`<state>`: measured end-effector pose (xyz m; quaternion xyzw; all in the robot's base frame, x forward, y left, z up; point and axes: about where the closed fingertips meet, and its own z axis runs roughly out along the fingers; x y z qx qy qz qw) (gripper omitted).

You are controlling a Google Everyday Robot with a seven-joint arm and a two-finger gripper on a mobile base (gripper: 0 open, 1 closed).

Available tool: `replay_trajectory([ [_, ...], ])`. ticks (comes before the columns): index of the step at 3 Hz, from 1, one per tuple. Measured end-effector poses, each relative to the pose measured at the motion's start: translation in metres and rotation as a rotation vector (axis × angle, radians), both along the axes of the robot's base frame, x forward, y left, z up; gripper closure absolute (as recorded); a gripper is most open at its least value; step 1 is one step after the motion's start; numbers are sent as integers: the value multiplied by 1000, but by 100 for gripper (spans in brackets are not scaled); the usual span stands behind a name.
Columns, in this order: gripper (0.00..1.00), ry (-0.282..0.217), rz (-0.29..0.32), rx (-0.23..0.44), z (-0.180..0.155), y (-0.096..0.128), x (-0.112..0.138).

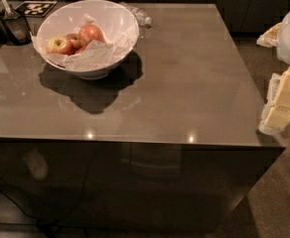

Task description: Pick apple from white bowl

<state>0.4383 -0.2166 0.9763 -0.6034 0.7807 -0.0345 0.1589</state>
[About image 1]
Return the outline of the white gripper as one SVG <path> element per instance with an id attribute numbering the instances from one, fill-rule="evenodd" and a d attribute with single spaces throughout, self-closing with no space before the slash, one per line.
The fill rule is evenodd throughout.
<path id="1" fill-rule="evenodd" d="M 256 41 L 259 46 L 277 46 L 277 56 L 290 64 L 290 11 Z M 290 124 L 290 66 L 282 74 L 273 73 L 269 80 L 267 103 L 264 105 L 258 129 L 266 135 L 277 135 Z"/>

